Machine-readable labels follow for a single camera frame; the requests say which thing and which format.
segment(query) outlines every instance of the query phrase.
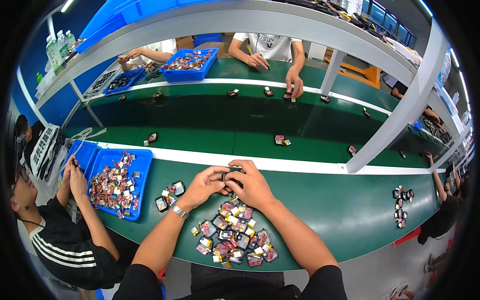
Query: white t-shirt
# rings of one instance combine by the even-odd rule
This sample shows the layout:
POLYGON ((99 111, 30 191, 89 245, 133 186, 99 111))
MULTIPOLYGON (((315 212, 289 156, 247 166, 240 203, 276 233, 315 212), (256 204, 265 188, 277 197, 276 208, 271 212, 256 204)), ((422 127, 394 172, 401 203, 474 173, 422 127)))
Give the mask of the white t-shirt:
MULTIPOLYGON (((161 42, 156 42, 150 45, 146 45, 141 48, 150 49, 152 51, 175 54, 175 52, 177 52, 177 42, 173 38, 173 39, 168 39, 161 42)), ((144 63, 152 62, 152 61, 153 60, 149 59, 148 57, 140 55, 132 60, 129 60, 127 63, 133 64, 133 65, 141 65, 144 63)))
POLYGON ((257 33, 236 33, 234 39, 244 42, 250 40, 252 54, 261 54, 266 60, 292 61, 290 46, 301 39, 286 36, 264 35, 257 33))

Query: watch strap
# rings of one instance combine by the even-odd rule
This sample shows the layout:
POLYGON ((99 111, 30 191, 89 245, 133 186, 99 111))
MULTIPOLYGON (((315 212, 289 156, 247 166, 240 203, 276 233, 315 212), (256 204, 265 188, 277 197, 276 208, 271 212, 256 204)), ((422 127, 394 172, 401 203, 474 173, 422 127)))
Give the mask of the watch strap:
POLYGON ((172 210, 179 215, 180 217, 186 219, 188 218, 189 214, 187 212, 184 212, 183 210, 180 209, 180 207, 176 206, 175 204, 172 206, 172 210))

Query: floor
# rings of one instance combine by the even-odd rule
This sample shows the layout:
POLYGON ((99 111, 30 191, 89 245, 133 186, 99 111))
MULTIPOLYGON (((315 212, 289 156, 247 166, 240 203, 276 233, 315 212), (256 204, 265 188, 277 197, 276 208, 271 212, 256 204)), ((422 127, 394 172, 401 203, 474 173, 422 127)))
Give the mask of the floor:
MULTIPOLYGON (((429 239, 423 246, 417 243, 417 239, 411 239, 341 263, 347 297, 355 300, 380 300, 392 287, 406 282, 411 282, 411 291, 423 290, 430 278, 430 274, 423 273, 429 254, 436 257, 445 252, 447 243, 454 234, 455 227, 452 227, 443 238, 429 239)), ((167 300, 190 294, 189 262, 173 258, 168 264, 166 275, 163 283, 167 300)), ((284 272, 284 276, 285 285, 294 284, 300 290, 308 283, 308 274, 304 270, 284 272)))

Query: white metal shelf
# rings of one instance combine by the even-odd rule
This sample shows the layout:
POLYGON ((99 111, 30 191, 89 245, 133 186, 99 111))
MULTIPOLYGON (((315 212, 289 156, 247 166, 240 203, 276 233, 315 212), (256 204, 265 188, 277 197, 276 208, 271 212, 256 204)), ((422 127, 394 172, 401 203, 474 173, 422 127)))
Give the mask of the white metal shelf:
POLYGON ((159 12, 103 38, 55 78, 36 106, 40 108, 77 76, 125 51, 159 40, 212 32, 258 32, 326 45, 384 70, 406 86, 410 86, 417 72, 378 38, 328 14, 264 0, 213 1, 159 12))
POLYGON ((458 121, 460 119, 458 118, 458 115, 455 114, 454 116, 450 115, 450 112, 448 111, 447 107, 443 103, 443 101, 440 99, 438 94, 432 90, 430 94, 428 95, 426 99, 427 104, 438 114, 438 116, 442 119, 444 122, 444 127, 445 130, 447 130, 448 133, 453 138, 458 138, 460 134, 463 131, 463 128, 458 127, 458 121))

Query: striped sleeve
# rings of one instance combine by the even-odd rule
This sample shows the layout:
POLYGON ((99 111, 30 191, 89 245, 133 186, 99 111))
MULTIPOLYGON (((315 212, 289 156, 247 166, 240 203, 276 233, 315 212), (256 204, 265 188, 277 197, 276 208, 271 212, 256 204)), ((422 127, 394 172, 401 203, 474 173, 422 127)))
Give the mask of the striped sleeve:
POLYGON ((113 256, 91 240, 64 244, 40 226, 30 233, 30 239, 45 268, 64 282, 93 290, 121 281, 122 271, 113 256))

